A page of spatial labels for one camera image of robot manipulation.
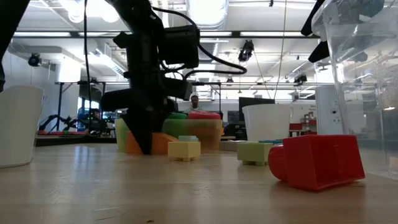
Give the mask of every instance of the computer monitor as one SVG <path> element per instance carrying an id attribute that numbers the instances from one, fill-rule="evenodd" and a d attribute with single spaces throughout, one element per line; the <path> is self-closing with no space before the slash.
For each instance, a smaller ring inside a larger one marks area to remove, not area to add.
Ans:
<path id="1" fill-rule="evenodd" d="M 244 121 L 242 108 L 250 105 L 275 104 L 275 100 L 262 98 L 239 97 L 239 120 Z"/>

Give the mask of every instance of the orange toy block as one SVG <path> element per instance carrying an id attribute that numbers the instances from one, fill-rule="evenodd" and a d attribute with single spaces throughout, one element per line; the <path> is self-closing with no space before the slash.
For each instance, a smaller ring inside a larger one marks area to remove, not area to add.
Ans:
<path id="1" fill-rule="evenodd" d="M 127 132 L 126 153 L 142 155 L 135 137 L 130 131 Z M 152 155 L 167 155 L 169 142 L 178 141 L 175 137 L 164 133 L 152 133 Z"/>

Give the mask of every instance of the table surface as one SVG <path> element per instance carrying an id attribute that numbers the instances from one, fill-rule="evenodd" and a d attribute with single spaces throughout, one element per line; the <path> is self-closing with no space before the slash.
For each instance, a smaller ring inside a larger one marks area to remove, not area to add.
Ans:
<path id="1" fill-rule="evenodd" d="M 39 147 L 0 169 L 0 223 L 397 223 L 398 181 L 291 189 L 235 152 L 197 161 L 117 153 L 115 144 Z"/>

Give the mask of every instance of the man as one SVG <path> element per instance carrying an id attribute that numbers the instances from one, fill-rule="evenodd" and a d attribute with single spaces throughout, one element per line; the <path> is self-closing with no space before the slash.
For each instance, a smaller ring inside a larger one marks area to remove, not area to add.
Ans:
<path id="1" fill-rule="evenodd" d="M 191 96 L 191 107 L 186 109 L 184 113 L 189 113 L 191 111 L 202 111 L 201 106 L 199 106 L 199 97 L 196 95 Z"/>

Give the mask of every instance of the large red block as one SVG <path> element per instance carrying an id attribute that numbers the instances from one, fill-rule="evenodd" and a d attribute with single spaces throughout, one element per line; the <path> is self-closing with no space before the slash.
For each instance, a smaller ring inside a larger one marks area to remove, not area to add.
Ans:
<path id="1" fill-rule="evenodd" d="M 274 146 L 271 172 L 291 187 L 321 190 L 365 178 L 355 136 L 299 136 Z"/>

